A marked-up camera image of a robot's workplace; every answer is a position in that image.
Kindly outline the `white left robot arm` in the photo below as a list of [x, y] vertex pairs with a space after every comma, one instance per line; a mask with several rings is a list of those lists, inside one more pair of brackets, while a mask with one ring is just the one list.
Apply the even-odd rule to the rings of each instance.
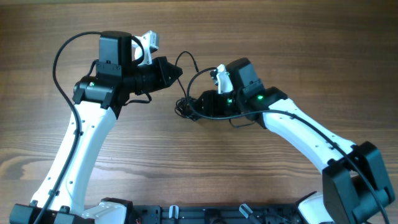
[[85, 195], [99, 151], [130, 94], [150, 95], [170, 87], [181, 68], [165, 57], [152, 58], [159, 48], [153, 31], [99, 33], [99, 57], [67, 99], [72, 111], [55, 160], [30, 204], [15, 204], [11, 223], [134, 223], [131, 201], [104, 198], [86, 209]]

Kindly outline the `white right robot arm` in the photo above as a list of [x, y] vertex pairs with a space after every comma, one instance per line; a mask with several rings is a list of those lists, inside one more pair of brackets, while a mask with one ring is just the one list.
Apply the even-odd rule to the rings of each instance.
[[245, 117], [298, 149], [321, 173], [321, 192], [304, 197], [299, 215], [307, 223], [367, 223], [395, 199], [379, 149], [355, 144], [306, 115], [283, 91], [267, 88], [253, 65], [241, 58], [210, 69], [215, 90], [189, 99], [199, 117]]

